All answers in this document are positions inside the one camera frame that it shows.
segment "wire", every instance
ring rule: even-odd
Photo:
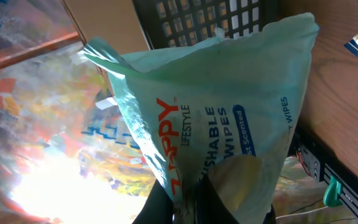
[[[301,213],[296,213],[296,214],[289,214],[289,215],[282,215],[280,217],[277,217],[277,219],[280,219],[280,218],[287,218],[287,217],[294,217],[294,216],[298,216],[298,215],[306,215],[306,214],[309,214],[309,213],[313,213],[313,212],[317,212],[317,211],[320,211],[320,210],[323,210],[323,209],[326,209],[328,208],[327,206],[325,207],[321,207],[321,208],[317,208],[317,209],[314,209],[314,210],[311,210],[311,211],[307,211],[307,212],[301,212]]]
[[[310,172],[308,171],[308,169],[307,169],[306,166],[305,166],[305,163],[303,162],[301,151],[298,150],[298,151],[296,152],[296,157],[298,158],[299,163],[302,165],[303,170],[306,172],[306,174],[308,174],[308,175],[311,177]]]
[[[322,200],[323,200],[323,199],[319,199],[319,200],[317,200],[317,201],[311,203],[310,205],[307,205],[307,206],[298,208],[298,209],[296,209],[295,211],[291,212],[290,215],[291,215],[291,214],[294,214],[295,212],[297,212],[297,211],[299,211],[299,210],[302,210],[302,209],[304,209],[304,208],[308,208],[308,207],[310,207],[310,206],[316,205],[317,203],[319,203],[319,202],[322,201]]]
[[[290,181],[295,182],[295,180],[293,180],[293,179],[291,179],[291,178],[289,178],[289,177],[285,177],[285,176],[283,176],[283,175],[280,175],[280,177],[283,177],[284,179],[287,179],[287,180],[290,180]]]
[[[330,221],[330,222],[327,222],[327,223],[307,222],[307,224],[332,224],[332,223],[339,222],[339,221],[355,220],[355,219],[356,219],[356,218],[342,218],[342,219]],[[287,223],[287,224],[299,224],[299,222],[291,222],[291,223]]]
[[[331,221],[331,222],[327,222],[326,224],[331,224],[331,223],[334,223],[334,222],[339,222],[339,221],[345,221],[345,220],[355,220],[356,218],[342,218],[342,219],[339,219],[339,220],[334,220],[334,221]]]

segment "flushable wipes package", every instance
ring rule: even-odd
[[[248,170],[254,184],[231,212],[242,223],[263,222],[298,121],[318,30],[306,13],[236,40],[214,37],[192,47],[122,57],[101,39],[84,47],[109,72],[124,120],[173,200],[178,223],[194,218],[193,189],[207,171],[241,154],[258,167]]]

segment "wooden surface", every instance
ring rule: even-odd
[[[281,16],[312,12],[320,26],[300,117],[358,176],[358,58],[343,45],[358,34],[357,0],[279,0]]]

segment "black plastic crate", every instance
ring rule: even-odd
[[[151,49],[191,46],[214,35],[242,37],[277,15],[277,0],[133,0]]]

